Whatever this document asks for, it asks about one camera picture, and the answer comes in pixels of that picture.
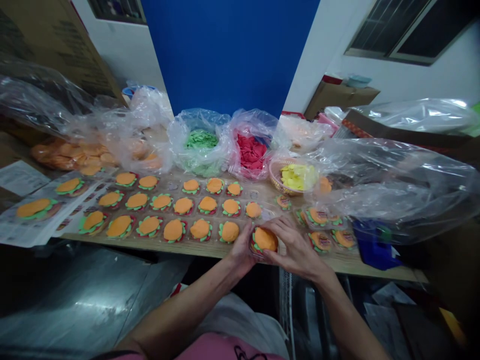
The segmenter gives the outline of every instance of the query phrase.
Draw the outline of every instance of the blue wall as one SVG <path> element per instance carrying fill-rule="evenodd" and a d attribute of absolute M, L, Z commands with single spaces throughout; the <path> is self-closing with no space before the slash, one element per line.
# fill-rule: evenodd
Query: blue wall
<path fill-rule="evenodd" d="M 142 0 L 173 113 L 279 117 L 319 2 Z"/>

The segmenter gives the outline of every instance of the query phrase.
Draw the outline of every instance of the window frame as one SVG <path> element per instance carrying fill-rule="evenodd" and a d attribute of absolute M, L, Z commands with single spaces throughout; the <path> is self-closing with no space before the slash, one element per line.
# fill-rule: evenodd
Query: window frame
<path fill-rule="evenodd" d="M 90 5 L 91 11 L 93 15 L 98 20 L 107 20 L 107 21 L 115 21 L 119 23 L 127 23 L 127 24 L 138 24 L 138 25 L 148 25 L 147 18 L 145 17 L 144 8 L 142 6 L 141 0 L 134 0 L 138 6 L 138 11 L 140 12 L 141 18 L 136 17 L 126 17 L 122 15 L 113 15 L 109 13 L 102 13 L 100 6 L 98 5 L 96 0 L 88 0 L 88 4 Z"/>
<path fill-rule="evenodd" d="M 397 43 L 393 46 L 392 50 L 389 52 L 383 53 L 381 51 L 372 51 L 372 50 L 364 50 L 364 49 L 359 49 L 359 48 L 353 48 L 352 45 L 359 35 L 365 21 L 369 18 L 370 13 L 374 9 L 375 5 L 377 2 L 380 0 L 375 0 L 372 2 L 370 8 L 368 9 L 368 12 L 366 15 L 363 17 L 360 25 L 358 26 L 358 29 L 356 30 L 355 34 L 351 38 L 350 43 L 348 44 L 345 52 L 343 53 L 346 56 L 352 56 L 352 57 L 360 57 L 360 58 L 370 58 L 370 59 L 379 59 L 379 60 L 387 60 L 387 61 L 393 61 L 393 62 L 398 62 L 398 63 L 406 63 L 406 64 L 414 64 L 414 65 L 422 65 L 422 66 L 431 66 L 435 61 L 440 58 L 447 49 L 452 46 L 452 44 L 457 41 L 459 37 L 461 37 L 465 31 L 467 31 L 470 26 L 472 26 L 477 19 L 474 18 L 469 24 L 467 24 L 449 43 L 447 46 L 443 48 L 443 50 L 436 56 L 436 57 L 428 57 L 428 56 L 418 56 L 418 55 L 411 55 L 411 54 L 405 54 L 399 52 L 400 48 L 402 45 L 407 41 L 409 36 L 414 32 L 414 30 L 417 28 L 417 26 L 422 22 L 424 17 L 428 14 L 428 12 L 431 10 L 431 8 L 436 4 L 438 0 L 430 0 L 425 6 L 418 12 L 418 15 L 416 18 L 413 20 L 411 25 L 406 29 L 406 31 L 403 33 L 403 35 L 400 36 L 400 39 L 397 41 Z"/>

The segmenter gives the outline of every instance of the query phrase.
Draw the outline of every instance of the wooden table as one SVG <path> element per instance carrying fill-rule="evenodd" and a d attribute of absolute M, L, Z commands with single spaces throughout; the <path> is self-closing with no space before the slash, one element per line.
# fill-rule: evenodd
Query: wooden table
<path fill-rule="evenodd" d="M 225 245 L 222 247 L 212 247 L 207 248 L 205 244 L 202 243 L 175 243 L 168 244 L 165 242 L 151 241 L 143 242 L 141 247 L 139 247 L 138 240 L 116 240 L 105 238 L 90 238 L 79 234 L 67 233 L 62 236 L 64 239 L 68 240 L 78 240 L 89 243 L 141 249 L 141 250 L 152 250 L 166 253 L 177 253 L 177 254 L 186 254 L 186 255 L 195 255 L 203 256 L 210 258 L 223 258 L 230 251 L 230 246 Z M 422 282 L 428 283 L 427 277 L 424 273 L 417 269 L 411 269 L 405 266 L 394 267 L 392 269 L 381 271 L 375 269 L 369 265 L 366 265 L 360 259 L 360 254 L 357 249 L 345 252 L 334 252 L 329 256 L 323 257 L 324 261 L 331 266 L 333 270 L 337 273 L 366 276 L 366 277 L 375 277 L 375 278 L 385 278 L 385 279 L 394 279 L 394 280 L 407 280 L 413 282 Z"/>
<path fill-rule="evenodd" d="M 178 176 L 182 176 L 182 173 L 179 170 L 173 170 L 171 174 L 166 175 L 166 177 L 168 178 L 174 178 Z M 235 179 L 229 178 L 228 176 L 222 176 L 222 178 L 227 181 L 235 181 Z M 263 199 L 269 199 L 269 201 L 272 200 L 273 202 L 275 201 L 275 197 L 280 194 L 272 186 L 272 184 L 270 184 L 268 180 L 253 184 L 245 184 L 244 186 L 245 190 L 246 188 L 248 188 L 249 190 L 257 191 L 261 194 Z M 293 209 L 299 208 L 305 204 L 303 196 L 292 197 L 290 199 Z M 291 211 L 279 211 L 276 213 L 276 216 L 279 215 L 290 216 L 293 220 L 295 216 Z M 150 250 L 166 253 L 178 253 L 220 259 L 223 258 L 226 254 L 228 254 L 231 249 L 231 245 L 228 244 L 200 243 L 195 241 L 182 241 L 181 243 L 169 244 L 166 242 L 158 241 L 157 239 L 111 239 L 106 236 L 87 236 L 75 233 L 65 233 L 61 237 L 68 240 L 84 241 L 107 246 L 131 248 L 137 250 Z M 333 251 L 328 256 L 324 256 L 323 259 L 337 273 L 394 280 L 407 280 L 413 282 L 418 281 L 422 283 L 428 282 L 427 277 L 420 270 L 414 270 L 405 266 L 399 266 L 390 270 L 381 271 L 369 265 L 366 265 L 362 262 L 358 249 L 353 249 L 350 251 Z"/>

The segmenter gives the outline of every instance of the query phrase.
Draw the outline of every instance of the wicker basket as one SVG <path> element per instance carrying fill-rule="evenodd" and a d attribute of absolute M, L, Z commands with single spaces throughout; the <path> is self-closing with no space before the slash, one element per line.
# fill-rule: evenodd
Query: wicker basket
<path fill-rule="evenodd" d="M 270 181 L 272 185 L 275 187 L 275 189 L 277 189 L 282 194 L 290 195 L 290 196 L 300 196 L 304 194 L 304 191 L 294 190 L 288 186 L 285 186 L 281 180 L 282 178 L 281 169 L 285 165 L 298 164 L 298 163 L 299 162 L 293 157 L 276 159 L 270 162 L 270 165 L 268 166 L 268 171 L 270 173 Z"/>

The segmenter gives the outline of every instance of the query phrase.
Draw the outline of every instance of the hand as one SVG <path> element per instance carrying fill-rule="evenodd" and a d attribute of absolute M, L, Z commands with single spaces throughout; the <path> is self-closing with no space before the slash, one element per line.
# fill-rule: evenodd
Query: hand
<path fill-rule="evenodd" d="M 248 221 L 240 235 L 236 238 L 233 243 L 233 248 L 227 256 L 235 263 L 236 271 L 241 278 L 243 278 L 259 261 L 252 255 L 249 249 L 251 231 L 252 222 Z"/>
<path fill-rule="evenodd" d="M 337 278 L 335 272 L 320 259 L 289 218 L 276 217 L 261 227 L 271 230 L 286 246 L 286 255 L 263 250 L 263 255 L 272 263 L 284 268 L 289 273 L 297 274 L 317 284 L 331 276 Z"/>

